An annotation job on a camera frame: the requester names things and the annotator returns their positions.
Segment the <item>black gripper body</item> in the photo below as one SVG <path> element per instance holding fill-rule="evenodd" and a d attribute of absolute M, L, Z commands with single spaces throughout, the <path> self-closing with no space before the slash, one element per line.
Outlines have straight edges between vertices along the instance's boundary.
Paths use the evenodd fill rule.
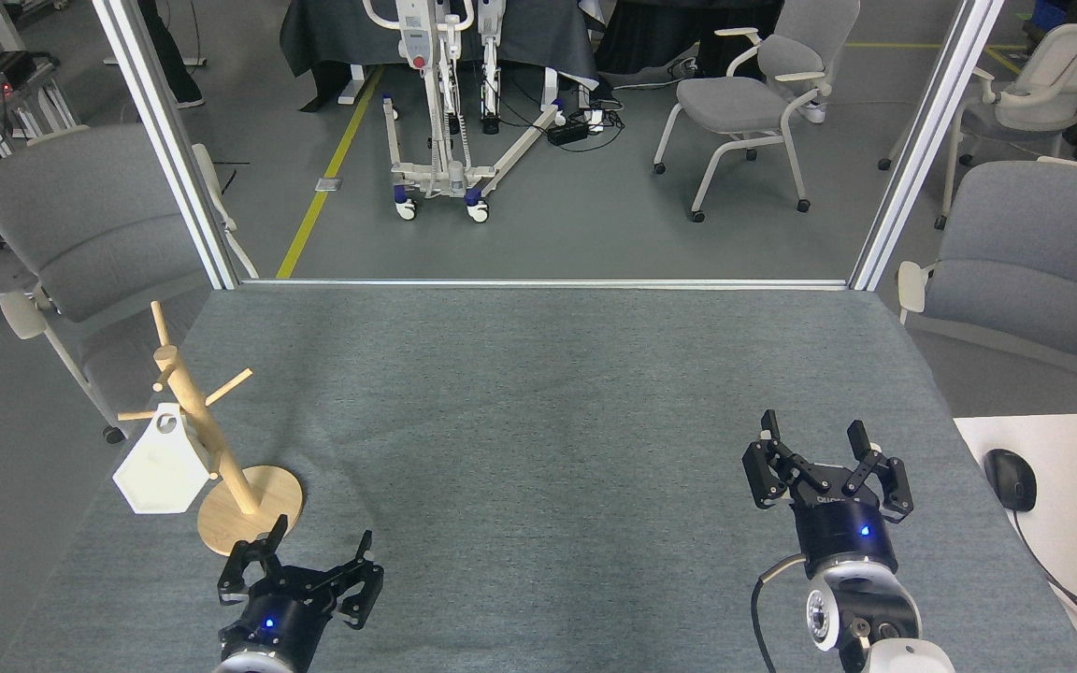
<path fill-rule="evenodd" d="M 221 670 L 307 670 L 333 602 L 324 571 L 282 567 L 251 587 L 242 616 L 221 631 Z"/>
<path fill-rule="evenodd" d="M 791 497 L 808 579 L 815 578 L 826 563 L 851 559 L 869 559 L 890 571 L 898 570 L 880 499 L 868 487 L 854 497 L 794 487 Z"/>

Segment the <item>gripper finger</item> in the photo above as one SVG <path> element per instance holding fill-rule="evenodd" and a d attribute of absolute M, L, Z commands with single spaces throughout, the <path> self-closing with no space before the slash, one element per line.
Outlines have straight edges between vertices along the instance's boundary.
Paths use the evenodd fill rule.
<path fill-rule="evenodd" d="M 756 505 L 770 508 L 775 499 L 789 494 L 794 476 L 803 479 L 813 490 L 822 491 L 822 481 L 813 465 L 781 440 L 775 410 L 766 409 L 760 424 L 759 439 L 749 444 L 742 455 Z"/>
<path fill-rule="evenodd" d="M 847 427 L 847 437 L 858 464 L 841 485 L 841 493 L 854 497 L 868 476 L 875 474 L 882 486 L 882 506 L 897 514 L 895 517 L 886 516 L 886 520 L 890 523 L 903 523 L 903 520 L 913 511 L 913 497 L 903 460 L 884 455 L 881 449 L 877 449 L 861 419 L 855 419 Z"/>
<path fill-rule="evenodd" d="M 282 565 L 277 555 L 278 546 L 288 532 L 288 515 L 281 514 L 269 532 L 258 534 L 257 539 L 235 542 L 223 564 L 216 581 L 216 593 L 221 605 L 234 605 L 249 595 L 244 583 L 244 570 L 252 563 L 260 563 L 266 579 L 280 580 Z"/>
<path fill-rule="evenodd" d="M 373 532 L 365 531 L 354 557 L 334 569 L 326 580 L 333 609 L 337 609 L 342 622 L 351 629 L 364 629 L 383 588 L 384 567 L 373 559 L 372 542 Z"/>

